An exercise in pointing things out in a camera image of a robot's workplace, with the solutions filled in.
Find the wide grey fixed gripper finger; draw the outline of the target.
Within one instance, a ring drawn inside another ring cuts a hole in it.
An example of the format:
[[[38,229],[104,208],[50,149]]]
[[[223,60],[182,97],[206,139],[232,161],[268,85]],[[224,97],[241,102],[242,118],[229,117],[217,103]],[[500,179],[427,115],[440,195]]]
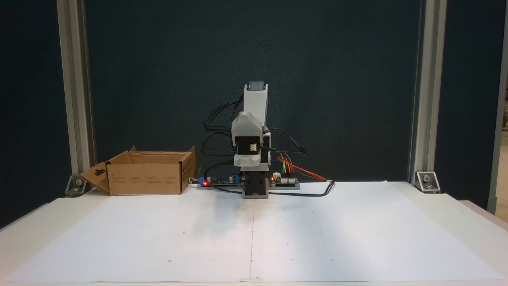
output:
[[[263,123],[256,118],[251,112],[239,112],[232,122],[232,129],[244,128],[247,125],[253,125],[258,128],[263,127]]]

